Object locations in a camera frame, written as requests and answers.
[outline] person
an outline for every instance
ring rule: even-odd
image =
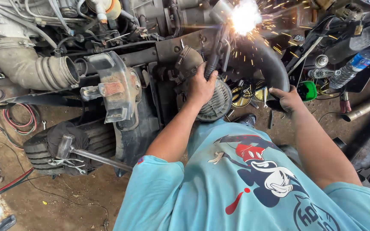
[[[370,230],[370,188],[295,87],[269,92],[292,119],[304,172],[266,133],[240,123],[200,124],[189,138],[218,74],[206,81],[204,67],[189,80],[180,112],[135,165],[114,231]]]

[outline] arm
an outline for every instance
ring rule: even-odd
[[[205,63],[202,63],[197,74],[189,80],[187,102],[155,138],[145,155],[152,155],[167,162],[181,159],[188,144],[192,124],[202,106],[211,99],[215,88],[218,71],[213,71],[206,81],[203,77],[204,69]]]
[[[290,114],[299,159],[311,180],[321,189],[334,182],[362,186],[351,162],[308,111],[296,88],[291,85],[290,92],[275,88],[269,91],[280,98],[282,107]]]

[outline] hammer head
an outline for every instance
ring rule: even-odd
[[[71,134],[64,134],[61,143],[58,146],[57,158],[69,159],[71,145],[74,142],[75,136]]]

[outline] man's right hand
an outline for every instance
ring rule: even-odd
[[[306,110],[306,106],[303,104],[301,97],[296,91],[296,87],[291,85],[290,92],[284,92],[277,88],[270,88],[269,92],[280,99],[280,104],[282,108],[288,113],[291,114],[295,111]]]

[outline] tire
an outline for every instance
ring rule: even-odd
[[[24,145],[25,154],[31,165],[40,174],[56,175],[65,173],[63,166],[53,166],[48,164],[52,158],[48,152],[47,134],[49,129],[45,129],[27,140]],[[94,150],[98,155],[111,158],[115,156],[116,139],[112,124],[104,124],[104,120],[96,120],[87,124],[77,126],[84,131],[89,138],[88,150]]]

